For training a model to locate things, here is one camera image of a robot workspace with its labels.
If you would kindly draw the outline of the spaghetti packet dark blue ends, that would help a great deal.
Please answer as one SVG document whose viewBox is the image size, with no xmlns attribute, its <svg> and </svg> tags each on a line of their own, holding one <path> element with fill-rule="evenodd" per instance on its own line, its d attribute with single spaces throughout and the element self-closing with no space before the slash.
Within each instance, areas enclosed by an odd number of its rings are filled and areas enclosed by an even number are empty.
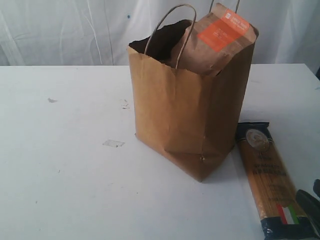
<svg viewBox="0 0 320 240">
<path fill-rule="evenodd" d="M 264 238 L 317 240 L 268 127 L 268 122 L 241 122 L 235 134 Z"/>
</svg>

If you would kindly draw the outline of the kraft pouch with orange label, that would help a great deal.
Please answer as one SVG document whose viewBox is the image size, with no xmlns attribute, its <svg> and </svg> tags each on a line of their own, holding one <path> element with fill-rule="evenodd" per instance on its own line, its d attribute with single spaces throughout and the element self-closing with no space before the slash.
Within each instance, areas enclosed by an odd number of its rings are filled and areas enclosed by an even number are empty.
<svg viewBox="0 0 320 240">
<path fill-rule="evenodd" d="M 167 65 L 199 75 L 217 75 L 259 32 L 247 20 L 221 3 L 193 26 L 188 26 L 170 51 Z"/>
</svg>

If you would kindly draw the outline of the brown paper shopping bag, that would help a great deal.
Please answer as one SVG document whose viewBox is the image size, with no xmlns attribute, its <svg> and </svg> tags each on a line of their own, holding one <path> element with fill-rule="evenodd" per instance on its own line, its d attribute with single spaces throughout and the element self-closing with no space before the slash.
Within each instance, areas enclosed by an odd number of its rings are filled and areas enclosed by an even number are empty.
<svg viewBox="0 0 320 240">
<path fill-rule="evenodd" d="M 158 24 L 128 45 L 136 137 L 197 181 L 234 145 L 255 43 L 215 76 L 167 65 L 184 30 L 197 19 Z"/>
</svg>

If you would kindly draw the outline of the clear plastic wrapper scrap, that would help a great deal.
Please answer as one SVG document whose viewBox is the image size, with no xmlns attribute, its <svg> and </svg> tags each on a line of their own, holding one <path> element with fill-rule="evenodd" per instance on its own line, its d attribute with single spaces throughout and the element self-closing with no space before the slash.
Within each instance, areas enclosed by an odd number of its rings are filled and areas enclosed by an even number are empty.
<svg viewBox="0 0 320 240">
<path fill-rule="evenodd" d="M 113 147 L 113 148 L 122 147 L 124 144 L 125 143 L 122 141 L 117 141 L 117 140 L 112 140 L 112 139 L 108 139 L 102 143 L 103 146 Z"/>
</svg>

